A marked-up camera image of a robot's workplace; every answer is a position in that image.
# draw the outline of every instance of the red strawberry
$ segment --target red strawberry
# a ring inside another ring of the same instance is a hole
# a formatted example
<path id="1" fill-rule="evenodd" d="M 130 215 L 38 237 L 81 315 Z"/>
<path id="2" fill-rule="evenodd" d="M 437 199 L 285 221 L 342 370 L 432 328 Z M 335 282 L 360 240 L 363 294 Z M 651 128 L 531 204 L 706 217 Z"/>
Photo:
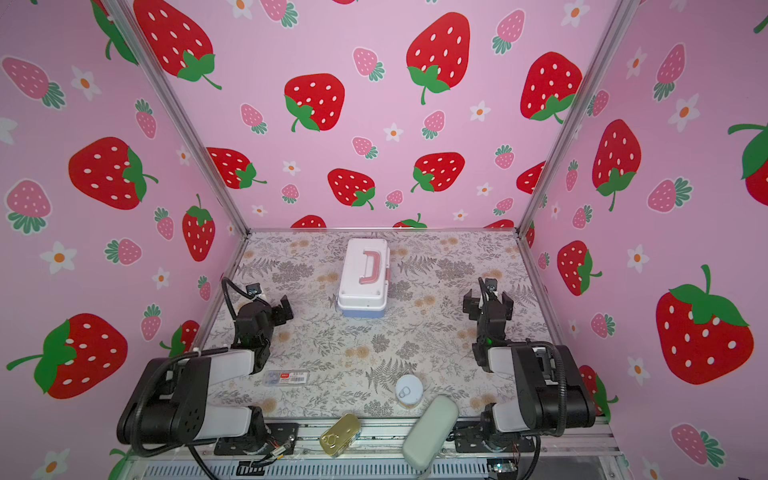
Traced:
<path id="1" fill-rule="evenodd" d="M 614 211 L 616 192 L 629 187 L 643 157 L 640 142 L 623 120 L 605 128 L 592 165 L 592 184 L 603 197 L 613 195 L 609 212 Z"/>
<path id="2" fill-rule="evenodd" d="M 336 199 L 347 207 L 371 206 L 376 195 L 376 184 L 368 175 L 336 168 L 328 173 L 328 185 Z"/>
<path id="3" fill-rule="evenodd" d="M 144 319 L 141 320 L 141 335 L 147 342 L 152 340 L 160 329 L 160 324 L 163 321 L 160 314 L 160 307 L 154 303 L 148 306 L 147 311 L 144 312 Z"/>
<path id="4" fill-rule="evenodd" d="M 363 137 L 354 137 L 352 139 L 352 146 L 355 148 L 355 152 L 360 157 L 365 157 L 368 160 L 379 156 L 379 151 L 373 146 L 373 142 Z"/>
<path id="5" fill-rule="evenodd" d="M 152 116 L 152 109 L 149 108 L 149 104 L 142 98 L 136 100 L 136 123 L 139 124 L 141 131 L 147 135 L 147 138 L 154 138 L 157 133 L 157 122 Z"/>
<path id="6" fill-rule="evenodd" d="M 197 280 L 197 289 L 200 291 L 200 298 L 206 302 L 210 300 L 210 283 L 208 278 L 203 275 Z"/>
<path id="7" fill-rule="evenodd" d="M 603 276 L 602 272 L 592 273 L 592 255 L 584 242 L 576 240 L 562 247 L 558 252 L 558 272 L 565 286 L 575 296 L 589 288 L 591 277 Z"/>
<path id="8" fill-rule="evenodd" d="M 200 26 L 163 0 L 136 0 L 134 14 L 160 66 L 188 81 L 214 72 L 214 46 Z"/>
<path id="9" fill-rule="evenodd" d="M 700 385 L 732 372 L 752 355 L 749 325 L 727 298 L 710 295 L 710 268 L 702 265 L 707 291 L 681 285 L 656 306 L 661 350 L 672 373 Z"/>
<path id="10" fill-rule="evenodd" d="M 411 80 L 438 94 L 455 87 L 469 64 L 469 21 L 455 12 L 446 13 L 419 34 L 408 47 L 406 65 Z"/>
<path id="11" fill-rule="evenodd" d="M 124 141 L 105 137 L 69 159 L 69 179 L 81 192 L 119 210 L 138 207 L 147 193 L 149 178 L 139 157 Z"/>
<path id="12" fill-rule="evenodd" d="M 210 246 L 216 235 L 216 224 L 208 210 L 203 208 L 200 195 L 197 195 L 197 205 L 193 205 L 181 220 L 181 231 L 187 248 L 196 262 L 202 262 L 210 252 Z"/>
<path id="13" fill-rule="evenodd" d="M 298 219 L 291 228 L 326 228 L 326 222 L 317 215 L 307 215 Z"/>
<path id="14" fill-rule="evenodd" d="M 656 101 L 662 101 L 674 90 L 674 82 L 683 74 L 685 69 L 685 44 L 678 43 L 672 47 L 667 57 L 659 67 L 656 73 L 654 86 L 654 98 Z"/>
<path id="15" fill-rule="evenodd" d="M 693 425 L 681 423 L 670 430 L 670 435 L 675 445 L 699 465 L 709 462 L 714 468 L 720 468 L 725 464 L 726 455 L 720 443 L 704 430 L 699 432 Z"/>
<path id="16" fill-rule="evenodd" d="M 326 131 L 339 123 L 344 106 L 344 85 L 330 73 L 302 75 L 288 80 L 286 108 L 308 130 Z"/>
<path id="17" fill-rule="evenodd" d="M 543 54 L 528 70 L 520 112 L 531 120 L 542 121 L 554 116 L 563 123 L 558 113 L 571 106 L 581 79 L 581 70 L 566 57 L 553 51 Z"/>
<path id="18" fill-rule="evenodd" d="M 741 130 L 760 130 L 744 148 L 741 157 L 742 180 L 746 179 L 746 191 L 763 205 L 768 205 L 768 126 L 738 124 L 728 129 L 728 134 Z"/>
<path id="19" fill-rule="evenodd" d="M 120 332 L 99 316 L 80 313 L 54 328 L 43 342 L 42 355 L 10 362 L 5 368 L 32 359 L 35 382 L 55 399 L 70 399 L 96 386 L 123 365 L 128 343 Z"/>
<path id="20" fill-rule="evenodd" d="M 39 100 L 48 108 L 61 110 L 66 95 L 57 83 L 48 81 L 42 68 L 20 58 L 3 57 L 2 68 L 8 78 L 32 100 Z"/>
<path id="21" fill-rule="evenodd" d="M 496 160 L 494 162 L 502 170 L 507 170 L 512 166 L 512 162 L 515 161 L 515 154 L 512 153 L 512 147 L 509 145 L 502 145 L 496 149 Z"/>
<path id="22" fill-rule="evenodd" d="M 192 349 L 192 342 L 197 335 L 197 329 L 200 325 L 194 320 L 187 320 L 182 323 L 181 326 L 174 332 L 174 336 L 170 339 L 170 346 L 166 346 L 160 342 L 160 346 L 166 350 L 170 350 L 169 357 L 181 355 L 187 353 Z"/>
<path id="23" fill-rule="evenodd" d="M 370 81 L 379 81 L 384 78 L 384 64 L 379 61 L 376 53 L 367 48 L 355 48 L 352 53 L 357 73 L 368 77 Z"/>
<path id="24" fill-rule="evenodd" d="M 568 165 L 568 173 L 565 175 L 565 188 L 569 192 L 576 186 L 576 180 L 578 179 L 578 162 L 571 160 Z"/>
<path id="25" fill-rule="evenodd" d="M 107 243 L 107 249 L 104 250 L 107 260 L 112 263 L 122 263 L 125 266 L 136 263 L 141 258 L 141 247 L 139 247 L 130 238 L 124 238 L 118 243 L 117 240 L 112 240 Z"/>
<path id="26" fill-rule="evenodd" d="M 442 192 L 456 181 L 464 170 L 464 157 L 456 152 L 424 155 L 413 167 L 413 180 L 418 182 L 411 189 L 421 186 L 424 191 Z"/>
<path id="27" fill-rule="evenodd" d="M 40 233 L 48 223 L 43 220 L 51 214 L 51 202 L 39 183 L 20 180 L 5 197 L 5 204 L 11 209 L 8 221 L 11 228 L 24 235 Z"/>
<path id="28" fill-rule="evenodd" d="M 544 164 L 541 162 L 520 174 L 518 177 L 518 190 L 524 191 L 527 194 L 533 194 L 533 190 L 536 188 L 538 179 L 541 176 L 541 172 L 544 170 Z"/>
<path id="29" fill-rule="evenodd" d="M 165 240 L 170 240 L 174 237 L 174 219 L 168 216 L 168 210 L 158 207 L 154 211 L 154 221 L 157 222 L 157 232 Z"/>

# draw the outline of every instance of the floral tablecloth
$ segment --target floral tablecloth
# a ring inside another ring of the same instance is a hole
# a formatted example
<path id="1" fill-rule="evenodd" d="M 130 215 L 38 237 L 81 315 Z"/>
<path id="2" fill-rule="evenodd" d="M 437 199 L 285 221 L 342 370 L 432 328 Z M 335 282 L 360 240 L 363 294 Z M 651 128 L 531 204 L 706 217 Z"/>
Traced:
<path id="1" fill-rule="evenodd" d="M 392 279 L 382 319 L 348 319 L 336 306 L 346 252 L 354 237 L 384 238 L 392 251 Z M 515 301 L 507 337 L 549 340 L 515 237 L 503 231 L 380 231 L 252 233 L 235 283 L 260 282 L 275 304 L 285 293 L 296 318 L 275 329 L 262 372 L 214 386 L 216 405 L 261 406 L 266 417 L 420 416 L 438 394 L 454 399 L 461 416 L 485 404 L 515 398 L 514 380 L 483 372 L 471 344 L 476 323 L 462 313 L 469 289 L 490 276 Z M 238 295 L 233 293 L 233 300 Z M 236 310 L 246 302 L 236 301 Z M 229 344 L 233 324 L 220 308 L 206 347 Z M 267 370 L 308 369 L 309 384 L 266 387 Z M 424 400 L 405 409 L 393 393 L 412 373 L 424 384 Z"/>

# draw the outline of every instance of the small white container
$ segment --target small white container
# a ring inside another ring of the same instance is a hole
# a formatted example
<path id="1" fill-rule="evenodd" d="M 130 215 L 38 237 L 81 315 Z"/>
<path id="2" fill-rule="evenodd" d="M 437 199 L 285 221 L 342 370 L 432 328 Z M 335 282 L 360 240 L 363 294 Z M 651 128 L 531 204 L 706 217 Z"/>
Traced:
<path id="1" fill-rule="evenodd" d="M 352 238 L 346 245 L 337 303 L 344 316 L 381 318 L 389 290 L 386 240 Z"/>

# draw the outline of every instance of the toolbox handle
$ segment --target toolbox handle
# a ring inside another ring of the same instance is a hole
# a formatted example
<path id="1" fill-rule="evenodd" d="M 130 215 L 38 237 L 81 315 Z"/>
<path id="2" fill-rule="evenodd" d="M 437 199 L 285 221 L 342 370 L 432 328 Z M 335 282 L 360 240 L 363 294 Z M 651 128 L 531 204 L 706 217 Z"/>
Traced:
<path id="1" fill-rule="evenodd" d="M 373 273 L 371 273 L 371 276 L 361 276 L 360 285 L 376 283 L 379 279 L 379 274 L 381 273 L 382 254 L 374 250 L 364 250 L 362 254 L 373 258 Z"/>

